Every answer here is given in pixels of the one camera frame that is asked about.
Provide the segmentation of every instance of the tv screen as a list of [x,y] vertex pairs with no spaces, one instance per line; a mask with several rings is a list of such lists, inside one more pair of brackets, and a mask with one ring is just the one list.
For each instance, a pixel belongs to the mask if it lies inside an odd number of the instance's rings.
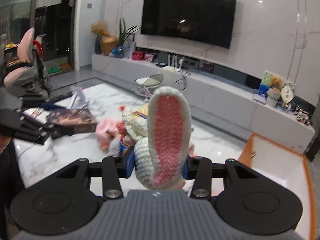
[[144,0],[141,34],[230,47],[236,0]]

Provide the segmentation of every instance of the marble table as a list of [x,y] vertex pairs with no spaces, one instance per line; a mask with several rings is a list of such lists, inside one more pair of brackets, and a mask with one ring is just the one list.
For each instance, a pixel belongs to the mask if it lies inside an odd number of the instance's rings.
[[[99,122],[103,118],[121,120],[119,106],[126,105],[137,110],[143,100],[132,93],[110,84],[100,84],[84,89],[90,99],[88,108]],[[58,103],[68,106],[67,98]],[[43,112],[37,119],[45,122],[48,112]],[[203,123],[192,121],[194,131],[192,142],[195,144],[195,154],[210,158],[213,162],[224,163],[228,158],[238,159],[245,143],[222,131],[208,127]],[[35,184],[55,171],[79,159],[88,158],[90,162],[100,162],[109,155],[117,153],[118,141],[115,140],[109,152],[102,151],[94,133],[76,134],[57,140],[48,139],[43,146],[15,140],[17,160],[26,187]],[[130,189],[145,189],[135,177],[134,171],[129,179],[120,179],[123,192],[126,195]],[[186,190],[192,188],[192,181],[185,185]],[[222,179],[213,179],[213,190],[218,194],[223,190]],[[96,195],[102,195],[101,178],[92,178],[90,190]]]

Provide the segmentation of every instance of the pink plush toy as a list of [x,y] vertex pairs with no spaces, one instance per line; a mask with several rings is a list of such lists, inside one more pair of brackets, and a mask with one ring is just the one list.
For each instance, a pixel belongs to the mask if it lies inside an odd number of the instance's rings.
[[98,142],[101,144],[102,150],[108,150],[113,139],[119,136],[116,124],[118,121],[112,119],[103,119],[96,128]]

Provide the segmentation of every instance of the black circular joint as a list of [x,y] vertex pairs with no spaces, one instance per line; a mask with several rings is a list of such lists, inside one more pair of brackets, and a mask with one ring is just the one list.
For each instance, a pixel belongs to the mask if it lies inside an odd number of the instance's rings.
[[97,197],[83,185],[63,181],[35,184],[12,201],[11,214],[26,232],[54,236],[90,222],[99,210]]
[[299,198],[273,181],[232,184],[215,201],[218,215],[242,232],[270,236],[295,229],[302,215]]

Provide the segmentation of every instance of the gold vase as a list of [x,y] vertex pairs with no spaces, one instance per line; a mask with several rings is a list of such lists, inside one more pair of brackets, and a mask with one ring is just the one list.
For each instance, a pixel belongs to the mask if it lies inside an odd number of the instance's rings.
[[104,55],[109,56],[110,52],[116,48],[117,44],[117,37],[104,35],[100,41],[101,51]]

